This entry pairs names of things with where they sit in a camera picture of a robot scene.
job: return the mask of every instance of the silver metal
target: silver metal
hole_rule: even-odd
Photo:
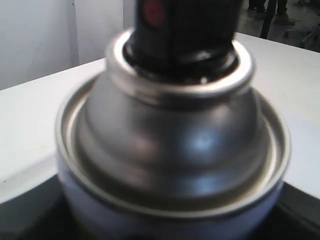
[[[101,239],[107,222],[121,236],[156,236],[149,218],[175,229],[165,239],[194,239],[183,235],[194,230],[229,240],[230,225],[243,236],[275,203],[291,153],[284,120],[250,88],[249,53],[234,41],[239,66],[230,75],[162,84],[125,61],[130,34],[108,49],[108,70],[71,94],[57,117],[59,177],[76,216]]]

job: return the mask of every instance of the black spray nozzle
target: black spray nozzle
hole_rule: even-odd
[[[236,59],[232,39],[242,2],[137,0],[135,31],[126,45],[128,57],[145,69],[169,74],[194,72],[193,67],[202,68],[211,60],[226,68]]]

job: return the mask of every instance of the chair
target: chair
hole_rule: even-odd
[[[315,14],[320,17],[320,0],[312,0],[311,3],[313,4],[313,10]],[[284,33],[284,38],[289,37],[289,33],[306,33],[306,37],[300,42],[299,47],[302,49],[308,49],[306,47],[306,43],[313,38],[313,42],[317,42],[320,36],[320,23],[318,23],[314,27],[305,27],[299,29],[287,29]]]

